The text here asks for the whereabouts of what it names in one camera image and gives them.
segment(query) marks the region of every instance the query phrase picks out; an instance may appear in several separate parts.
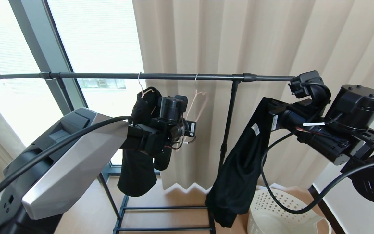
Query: clothes rack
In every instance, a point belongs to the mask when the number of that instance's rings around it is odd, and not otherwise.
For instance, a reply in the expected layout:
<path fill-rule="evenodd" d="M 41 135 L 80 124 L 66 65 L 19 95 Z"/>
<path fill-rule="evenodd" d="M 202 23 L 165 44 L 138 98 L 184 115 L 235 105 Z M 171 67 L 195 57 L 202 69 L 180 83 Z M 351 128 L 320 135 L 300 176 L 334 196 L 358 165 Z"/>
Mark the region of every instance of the clothes rack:
<path fill-rule="evenodd" d="M 230 93 L 229 109 L 227 112 L 227 121 L 224 130 L 223 142 L 220 147 L 220 161 L 218 164 L 218 173 L 223 165 L 224 158 L 227 151 L 227 139 L 229 136 L 230 124 L 233 116 L 233 107 L 235 104 L 236 93 L 240 82 L 254 82 L 254 81 L 290 81 L 292 76 L 258 76 L 255 74 L 156 74 L 156 73 L 76 73 L 76 72 L 52 72 L 45 71 L 38 74 L 18 74 L 18 75 L 0 75 L 0 79 L 11 78 L 35 78 L 40 77 L 47 80 L 56 80 L 64 98 L 67 102 L 70 111 L 74 111 L 70 96 L 64 86 L 63 80 L 65 78 L 87 78 L 87 79 L 144 79 L 144 80 L 224 80 L 232 81 L 232 88 Z M 109 188 L 102 173 L 98 176 L 99 181 L 105 189 L 110 204 L 116 213 L 117 221 L 113 234 L 119 234 L 120 231 L 210 231 L 211 234 L 216 234 L 214 218 L 212 213 L 206 206 L 153 206 L 153 207 L 130 207 L 127 206 L 129 196 L 125 195 L 122 201 L 120 210 L 117 209 L 113 201 Z M 172 209 L 207 209 L 209 217 L 209 227 L 180 227 L 180 228 L 122 228 L 123 217 L 126 210 L 172 210 Z"/>

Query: laundry basket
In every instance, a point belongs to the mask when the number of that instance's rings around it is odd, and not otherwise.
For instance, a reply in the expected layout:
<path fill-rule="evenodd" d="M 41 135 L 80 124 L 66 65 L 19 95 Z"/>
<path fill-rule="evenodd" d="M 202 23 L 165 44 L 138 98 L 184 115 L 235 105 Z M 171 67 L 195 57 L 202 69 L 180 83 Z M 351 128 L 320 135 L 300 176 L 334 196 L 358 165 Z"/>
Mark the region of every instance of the laundry basket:
<path fill-rule="evenodd" d="M 290 209 L 302 209 L 307 206 L 298 198 L 281 190 L 272 189 L 275 197 Z M 291 214 L 281 209 L 267 190 L 255 192 L 251 203 L 248 234 L 317 234 L 316 223 L 325 219 L 313 210 L 304 214 Z M 327 219 L 328 233 L 331 225 Z"/>

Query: window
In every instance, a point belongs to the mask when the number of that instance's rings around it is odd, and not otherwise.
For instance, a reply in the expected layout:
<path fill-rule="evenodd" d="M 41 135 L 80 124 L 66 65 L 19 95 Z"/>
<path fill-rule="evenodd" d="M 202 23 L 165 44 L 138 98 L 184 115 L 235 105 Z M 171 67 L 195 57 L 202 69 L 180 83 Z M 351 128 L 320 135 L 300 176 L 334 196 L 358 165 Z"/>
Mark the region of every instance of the window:
<path fill-rule="evenodd" d="M 48 3 L 74 72 L 143 72 L 132 1 Z M 78 79 L 78 83 L 88 107 L 111 117 L 130 115 L 141 90 L 137 80 Z M 121 164 L 122 151 L 111 162 Z"/>
<path fill-rule="evenodd" d="M 0 74 L 39 71 L 9 2 L 0 1 Z M 26 146 L 63 116 L 39 78 L 0 80 L 0 112 Z"/>

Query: black clothing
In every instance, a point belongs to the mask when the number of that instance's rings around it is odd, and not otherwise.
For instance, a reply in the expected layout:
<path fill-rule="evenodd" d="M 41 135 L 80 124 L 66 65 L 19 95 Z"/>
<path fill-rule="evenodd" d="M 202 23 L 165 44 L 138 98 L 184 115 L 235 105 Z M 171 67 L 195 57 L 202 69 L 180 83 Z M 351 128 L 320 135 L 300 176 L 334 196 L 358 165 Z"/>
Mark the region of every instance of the black clothing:
<path fill-rule="evenodd" d="M 149 125 L 152 118 L 160 117 L 158 101 L 160 92 L 154 87 L 145 93 L 137 94 L 137 101 L 132 109 L 131 117 L 136 124 Z M 162 154 L 153 157 L 139 151 L 123 150 L 122 169 L 118 182 L 118 188 L 124 194 L 131 197 L 139 197 L 147 193 L 157 182 L 154 168 L 165 170 L 168 167 L 171 149 L 165 148 Z"/>
<path fill-rule="evenodd" d="M 261 158 L 269 144 L 273 121 L 268 113 L 270 100 L 264 97 L 256 108 L 207 195 L 205 204 L 222 227 L 231 228 L 236 215 L 247 213 L 251 205 L 261 175 Z"/>

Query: floor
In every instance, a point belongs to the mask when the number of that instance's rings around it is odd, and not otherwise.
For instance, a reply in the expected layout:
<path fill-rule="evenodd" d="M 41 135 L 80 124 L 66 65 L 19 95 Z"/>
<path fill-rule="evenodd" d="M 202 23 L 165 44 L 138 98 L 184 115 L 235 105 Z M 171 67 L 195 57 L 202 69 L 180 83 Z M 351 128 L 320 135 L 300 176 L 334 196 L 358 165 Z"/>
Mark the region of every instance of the floor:
<path fill-rule="evenodd" d="M 123 194 L 117 188 L 119 178 L 112 177 L 108 187 L 119 208 Z M 287 190 L 288 193 L 305 202 L 312 200 L 307 191 L 299 189 Z M 202 205 L 206 194 L 202 189 L 192 186 L 187 191 L 178 186 L 168 190 L 162 189 L 161 179 L 142 197 L 130 197 L 128 206 L 183 206 Z M 222 228 L 216 223 L 217 234 L 245 234 L 248 215 L 239 215 L 232 228 Z M 58 225 L 56 234 L 97 233 L 110 234 L 116 222 L 116 215 L 109 200 L 98 181 L 94 181 L 82 198 L 64 214 Z M 123 228 L 169 228 L 169 227 L 206 227 L 208 226 L 207 211 L 203 210 L 172 210 L 172 211 L 126 211 Z M 319 233 L 328 233 L 326 223 L 318 224 Z M 120 234 L 145 234 L 145 232 L 120 232 Z M 166 234 L 209 233 L 208 231 L 172 231 Z"/>

